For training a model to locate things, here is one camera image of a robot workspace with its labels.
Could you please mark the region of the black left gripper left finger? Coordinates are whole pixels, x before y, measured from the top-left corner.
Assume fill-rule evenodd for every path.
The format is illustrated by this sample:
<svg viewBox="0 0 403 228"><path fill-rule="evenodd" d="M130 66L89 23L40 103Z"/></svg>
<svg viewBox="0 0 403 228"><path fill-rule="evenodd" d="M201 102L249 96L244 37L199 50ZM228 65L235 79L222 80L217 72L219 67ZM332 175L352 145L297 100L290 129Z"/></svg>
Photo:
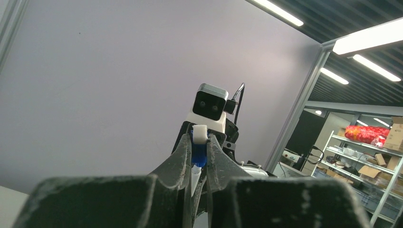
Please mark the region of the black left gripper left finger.
<svg viewBox="0 0 403 228"><path fill-rule="evenodd" d="M191 137L143 176L54 177L31 192L15 228L190 228Z"/></svg>

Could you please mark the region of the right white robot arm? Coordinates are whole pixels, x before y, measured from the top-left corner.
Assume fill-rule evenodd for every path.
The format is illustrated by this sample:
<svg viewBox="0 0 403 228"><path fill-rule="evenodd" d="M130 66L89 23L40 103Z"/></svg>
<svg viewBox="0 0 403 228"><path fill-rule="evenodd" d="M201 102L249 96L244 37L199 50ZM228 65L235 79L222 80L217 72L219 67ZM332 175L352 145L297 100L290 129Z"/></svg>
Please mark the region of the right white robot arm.
<svg viewBox="0 0 403 228"><path fill-rule="evenodd" d="M223 152L232 159L235 163L237 163L244 171L250 174L253 177L268 177L272 176L272 174L264 171L257 164L248 161L247 163L239 163L235 159L235 142L239 136L237 126L227 119L227 123L225 126L225 133L220 133L215 130L208 130L208 133L213 133L216 136L216 139L221 146Z"/></svg>

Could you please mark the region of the white pen blue end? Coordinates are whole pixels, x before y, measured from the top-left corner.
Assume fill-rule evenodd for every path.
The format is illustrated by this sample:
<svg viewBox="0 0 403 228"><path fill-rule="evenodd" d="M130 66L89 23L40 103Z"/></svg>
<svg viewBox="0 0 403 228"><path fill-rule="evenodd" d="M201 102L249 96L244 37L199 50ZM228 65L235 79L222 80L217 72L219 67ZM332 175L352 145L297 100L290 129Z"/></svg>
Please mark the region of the white pen blue end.
<svg viewBox="0 0 403 228"><path fill-rule="evenodd" d="M194 196L202 168L207 163L207 125L193 125L192 135L192 164L191 168L191 191Z"/></svg>

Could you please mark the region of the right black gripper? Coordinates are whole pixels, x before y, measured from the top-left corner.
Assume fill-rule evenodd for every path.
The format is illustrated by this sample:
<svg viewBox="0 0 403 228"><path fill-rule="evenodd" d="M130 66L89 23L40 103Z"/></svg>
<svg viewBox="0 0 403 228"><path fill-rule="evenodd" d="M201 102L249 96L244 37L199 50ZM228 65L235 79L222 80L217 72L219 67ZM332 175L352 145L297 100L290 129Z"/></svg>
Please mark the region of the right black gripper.
<svg viewBox="0 0 403 228"><path fill-rule="evenodd" d="M190 130L192 130L193 125L195 124L189 121L184 121L182 123L172 153L176 150L182 135L185 133L189 133ZM235 161L235 143L239 137L238 127L232 121L226 121L224 133L220 133L215 130L208 130L208 133L213 133L216 136L216 139L221 146L223 152L228 155L233 161Z"/></svg>

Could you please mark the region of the blue pen cap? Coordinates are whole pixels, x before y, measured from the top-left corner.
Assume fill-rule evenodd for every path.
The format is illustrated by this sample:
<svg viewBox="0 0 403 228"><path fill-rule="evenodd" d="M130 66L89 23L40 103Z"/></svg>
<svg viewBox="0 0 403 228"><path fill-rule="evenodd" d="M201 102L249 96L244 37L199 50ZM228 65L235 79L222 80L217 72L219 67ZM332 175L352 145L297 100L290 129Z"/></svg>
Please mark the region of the blue pen cap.
<svg viewBox="0 0 403 228"><path fill-rule="evenodd" d="M202 168L207 163L207 131L191 130L191 136L192 163L196 167Z"/></svg>

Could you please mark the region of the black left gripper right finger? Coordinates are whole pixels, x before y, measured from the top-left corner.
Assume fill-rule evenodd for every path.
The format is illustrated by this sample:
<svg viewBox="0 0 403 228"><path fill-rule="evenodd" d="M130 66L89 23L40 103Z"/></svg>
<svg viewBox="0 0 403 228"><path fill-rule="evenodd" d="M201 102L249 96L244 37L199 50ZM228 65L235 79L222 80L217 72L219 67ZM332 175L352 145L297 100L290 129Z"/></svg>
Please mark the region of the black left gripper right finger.
<svg viewBox="0 0 403 228"><path fill-rule="evenodd" d="M207 141L211 228L368 228L353 188L330 178L255 178Z"/></svg>

